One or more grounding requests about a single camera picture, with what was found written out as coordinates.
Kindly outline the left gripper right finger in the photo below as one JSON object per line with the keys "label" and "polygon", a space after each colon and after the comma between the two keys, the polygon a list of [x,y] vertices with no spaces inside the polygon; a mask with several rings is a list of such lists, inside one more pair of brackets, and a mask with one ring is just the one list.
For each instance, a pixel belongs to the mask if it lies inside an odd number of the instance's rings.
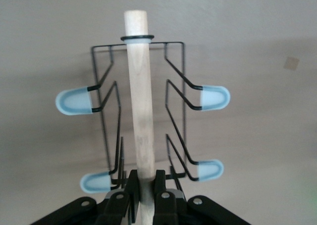
{"label": "left gripper right finger", "polygon": [[180,198],[180,191],[167,189],[165,185],[165,171],[157,170],[154,182],[155,213],[154,225],[178,225],[176,199]]}

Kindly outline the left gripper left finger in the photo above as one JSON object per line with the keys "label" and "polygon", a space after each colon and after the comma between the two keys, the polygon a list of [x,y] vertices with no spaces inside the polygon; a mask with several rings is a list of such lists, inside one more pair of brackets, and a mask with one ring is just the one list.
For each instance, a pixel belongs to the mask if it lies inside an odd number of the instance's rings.
{"label": "left gripper left finger", "polygon": [[136,170],[132,170],[123,189],[109,192],[99,204],[97,225],[130,225],[136,221],[140,201],[139,180]]}

